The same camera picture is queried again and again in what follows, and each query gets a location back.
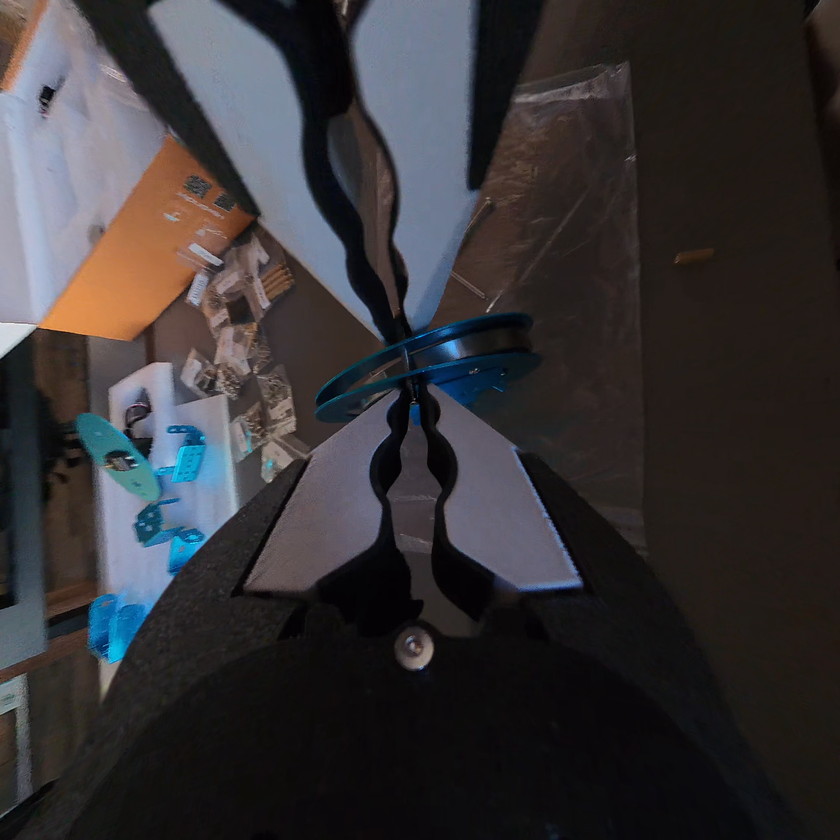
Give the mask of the blue metal bracket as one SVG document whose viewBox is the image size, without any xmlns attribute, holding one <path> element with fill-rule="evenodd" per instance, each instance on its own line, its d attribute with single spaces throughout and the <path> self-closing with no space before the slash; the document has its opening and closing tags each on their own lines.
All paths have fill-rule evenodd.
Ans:
<svg viewBox="0 0 840 840">
<path fill-rule="evenodd" d="M 119 607 L 113 593 L 98 596 L 88 608 L 87 649 L 101 661 L 109 661 L 110 625 Z"/>
<path fill-rule="evenodd" d="M 161 498 L 161 480 L 163 478 L 168 478 L 175 484 L 196 480 L 200 473 L 206 447 L 204 434 L 193 425 L 169 425 L 165 431 L 170 435 L 181 435 L 184 439 L 178 449 L 174 465 L 168 465 L 154 470 L 155 478 L 158 480 L 159 491 L 158 496 L 153 501 Z"/>
<path fill-rule="evenodd" d="M 108 622 L 107 661 L 121 662 L 150 609 L 144 603 L 118 601 Z"/>
<path fill-rule="evenodd" d="M 205 543 L 207 537 L 197 528 L 182 528 L 170 543 L 167 573 L 175 576 Z"/>
</svg>

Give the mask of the orange cardboard box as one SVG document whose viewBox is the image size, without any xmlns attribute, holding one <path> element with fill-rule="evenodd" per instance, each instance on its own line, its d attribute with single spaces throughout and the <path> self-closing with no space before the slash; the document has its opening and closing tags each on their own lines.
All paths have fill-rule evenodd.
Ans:
<svg viewBox="0 0 840 840">
<path fill-rule="evenodd" d="M 2 2 L 2 355 L 36 328 L 132 340 L 254 219 L 74 2 Z"/>
</svg>

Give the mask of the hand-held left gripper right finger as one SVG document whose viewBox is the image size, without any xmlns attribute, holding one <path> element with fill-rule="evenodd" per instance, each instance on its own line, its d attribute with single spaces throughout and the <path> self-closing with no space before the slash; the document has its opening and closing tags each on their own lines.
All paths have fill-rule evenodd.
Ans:
<svg viewBox="0 0 840 840">
<path fill-rule="evenodd" d="M 439 485 L 432 563 L 453 591 L 580 591 L 584 582 L 516 445 L 437 385 L 422 427 Z"/>
</svg>

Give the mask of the blue flanged bracket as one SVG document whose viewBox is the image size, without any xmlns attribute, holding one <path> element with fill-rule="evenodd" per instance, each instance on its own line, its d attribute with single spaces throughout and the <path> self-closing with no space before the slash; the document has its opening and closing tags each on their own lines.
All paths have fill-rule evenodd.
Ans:
<svg viewBox="0 0 840 840">
<path fill-rule="evenodd" d="M 165 521 L 164 508 L 179 501 L 178 497 L 153 501 L 138 513 L 133 530 L 141 547 L 147 549 L 168 543 L 184 529 L 183 526 L 172 526 Z"/>
</svg>

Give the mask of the clear plastic bag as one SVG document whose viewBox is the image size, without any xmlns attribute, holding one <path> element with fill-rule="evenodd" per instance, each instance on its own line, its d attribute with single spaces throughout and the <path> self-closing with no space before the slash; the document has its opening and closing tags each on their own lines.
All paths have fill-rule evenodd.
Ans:
<svg viewBox="0 0 840 840">
<path fill-rule="evenodd" d="M 644 377 L 631 63 L 521 85 L 432 326 L 532 317 L 539 367 L 470 407 L 539 455 L 636 550 L 644 525 Z"/>
</svg>

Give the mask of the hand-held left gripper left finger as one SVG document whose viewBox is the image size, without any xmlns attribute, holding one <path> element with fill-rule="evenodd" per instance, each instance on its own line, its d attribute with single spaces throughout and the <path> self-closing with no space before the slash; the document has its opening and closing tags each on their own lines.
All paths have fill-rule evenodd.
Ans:
<svg viewBox="0 0 840 840">
<path fill-rule="evenodd" d="M 408 394 L 386 394 L 314 449 L 243 583 L 248 594 L 359 586 L 408 595 L 388 492 L 402 472 Z"/>
</svg>

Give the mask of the pile of small screw bags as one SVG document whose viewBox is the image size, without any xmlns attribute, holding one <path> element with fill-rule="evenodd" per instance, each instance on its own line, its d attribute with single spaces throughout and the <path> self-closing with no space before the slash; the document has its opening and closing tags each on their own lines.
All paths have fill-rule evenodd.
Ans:
<svg viewBox="0 0 840 840">
<path fill-rule="evenodd" d="M 221 256 L 200 244 L 183 256 L 195 268 L 185 303 L 203 315 L 214 352 L 191 350 L 182 383 L 195 396 L 225 396 L 242 405 L 230 423 L 234 462 L 258 455 L 260 477 L 269 484 L 309 453 L 297 438 L 286 367 L 270 348 L 265 327 L 273 307 L 295 286 L 286 255 L 252 231 Z"/>
</svg>

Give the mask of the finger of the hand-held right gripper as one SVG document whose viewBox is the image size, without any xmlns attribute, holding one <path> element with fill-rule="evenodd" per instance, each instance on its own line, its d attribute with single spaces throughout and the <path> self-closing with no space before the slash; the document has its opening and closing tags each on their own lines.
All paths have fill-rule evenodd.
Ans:
<svg viewBox="0 0 840 840">
<path fill-rule="evenodd" d="M 303 168 L 302 115 L 280 49 L 225 3 L 163 1 L 150 20 L 259 210 L 262 227 L 378 339 Z"/>
<path fill-rule="evenodd" d="M 419 330 L 438 309 L 478 196 L 468 184 L 478 11 L 472 1 L 373 1 L 353 29 L 363 103 L 397 180 L 403 309 Z"/>
</svg>

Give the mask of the white foam block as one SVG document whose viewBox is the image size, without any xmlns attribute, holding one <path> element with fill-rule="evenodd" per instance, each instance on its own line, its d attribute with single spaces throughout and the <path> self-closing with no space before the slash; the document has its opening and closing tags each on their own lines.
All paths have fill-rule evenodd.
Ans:
<svg viewBox="0 0 840 840">
<path fill-rule="evenodd" d="M 142 394 L 146 394 L 151 414 L 140 425 L 148 436 L 165 434 L 171 425 L 192 425 L 210 440 L 216 427 L 226 428 L 230 420 L 226 397 L 198 398 L 182 403 L 175 385 L 171 363 L 157 362 L 144 366 L 109 388 L 108 419 L 113 426 L 123 430 L 126 428 L 126 411 L 130 405 L 140 401 Z"/>
</svg>

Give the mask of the white foam board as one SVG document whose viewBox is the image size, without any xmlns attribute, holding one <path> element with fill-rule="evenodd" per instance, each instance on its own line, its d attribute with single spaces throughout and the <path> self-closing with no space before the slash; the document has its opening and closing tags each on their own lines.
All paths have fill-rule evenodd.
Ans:
<svg viewBox="0 0 840 840">
<path fill-rule="evenodd" d="M 194 482 L 172 484 L 167 478 L 163 498 L 177 497 L 163 506 L 164 525 L 197 529 L 211 537 L 239 509 L 235 464 L 230 454 L 228 400 L 215 396 L 175 408 L 177 424 L 193 425 L 206 439 L 203 463 Z M 172 582 L 171 544 L 145 548 L 133 525 L 144 501 L 97 471 L 98 582 L 101 594 L 115 594 L 127 603 L 151 609 Z"/>
</svg>

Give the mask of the blue disc bearing assembly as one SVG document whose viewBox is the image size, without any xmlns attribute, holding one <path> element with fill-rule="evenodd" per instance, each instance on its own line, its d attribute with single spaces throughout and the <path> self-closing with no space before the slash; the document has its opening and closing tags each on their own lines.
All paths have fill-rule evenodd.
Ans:
<svg viewBox="0 0 840 840">
<path fill-rule="evenodd" d="M 393 391 L 435 385 L 462 406 L 487 392 L 503 393 L 534 371 L 532 319 L 519 312 L 487 314 L 420 332 L 385 346 L 334 376 L 316 398 L 316 418 L 348 423 Z"/>
</svg>

